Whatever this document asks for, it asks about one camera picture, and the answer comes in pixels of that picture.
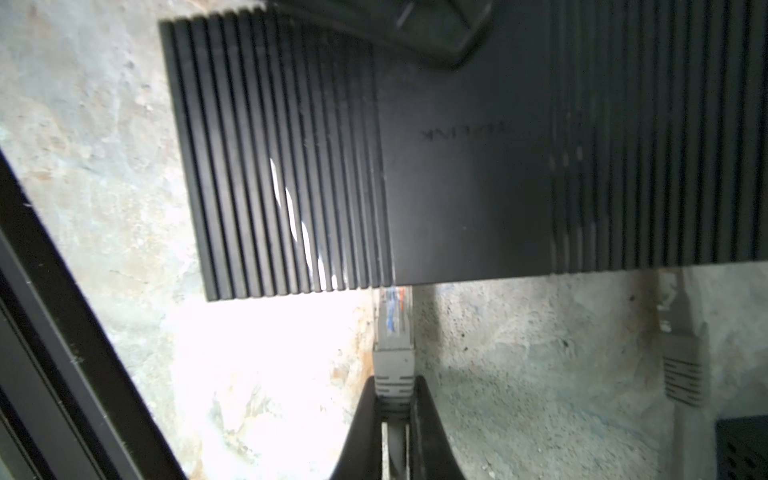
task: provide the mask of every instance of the transparent connector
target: transparent connector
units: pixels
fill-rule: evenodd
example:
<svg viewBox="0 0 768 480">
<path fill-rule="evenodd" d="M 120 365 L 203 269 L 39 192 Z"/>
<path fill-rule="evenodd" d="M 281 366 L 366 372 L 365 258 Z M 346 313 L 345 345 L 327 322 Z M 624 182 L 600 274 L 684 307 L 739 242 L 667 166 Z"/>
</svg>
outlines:
<svg viewBox="0 0 768 480">
<path fill-rule="evenodd" d="M 413 348 L 412 287 L 380 288 L 375 301 L 376 346 L 374 349 Z"/>
</svg>

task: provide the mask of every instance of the concrete surface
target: concrete surface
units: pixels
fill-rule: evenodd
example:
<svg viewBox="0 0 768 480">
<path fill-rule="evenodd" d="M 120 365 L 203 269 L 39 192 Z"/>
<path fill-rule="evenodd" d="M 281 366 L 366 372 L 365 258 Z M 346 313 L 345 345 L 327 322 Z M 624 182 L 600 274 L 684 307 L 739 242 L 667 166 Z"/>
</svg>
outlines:
<svg viewBox="0 0 768 480">
<path fill-rule="evenodd" d="M 203 297 L 156 21 L 235 5 L 0 0 L 0 145 L 190 479 L 325 478 L 372 369 L 370 292 Z M 764 408 L 768 266 L 691 276 L 714 410 Z M 664 477 L 655 281 L 415 289 L 467 478 Z"/>
</svg>

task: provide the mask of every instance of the black frame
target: black frame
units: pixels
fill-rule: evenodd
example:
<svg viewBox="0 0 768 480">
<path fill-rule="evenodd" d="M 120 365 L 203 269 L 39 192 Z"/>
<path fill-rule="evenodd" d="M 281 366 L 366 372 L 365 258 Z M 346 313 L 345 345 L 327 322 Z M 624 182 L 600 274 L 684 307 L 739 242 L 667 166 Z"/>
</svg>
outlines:
<svg viewBox="0 0 768 480">
<path fill-rule="evenodd" d="M 18 478 L 186 478 L 2 152 L 0 421 Z"/>
</svg>

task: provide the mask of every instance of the black device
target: black device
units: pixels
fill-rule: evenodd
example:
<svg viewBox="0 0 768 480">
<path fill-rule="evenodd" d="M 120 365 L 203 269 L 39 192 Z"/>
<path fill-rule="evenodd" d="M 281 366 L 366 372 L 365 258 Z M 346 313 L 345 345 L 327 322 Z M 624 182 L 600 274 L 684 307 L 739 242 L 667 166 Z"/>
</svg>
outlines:
<svg viewBox="0 0 768 480">
<path fill-rule="evenodd" d="M 499 2 L 457 68 L 161 24 L 209 300 L 768 258 L 765 2 Z"/>
<path fill-rule="evenodd" d="M 719 480 L 768 478 L 768 416 L 719 420 L 715 431 Z"/>
</svg>

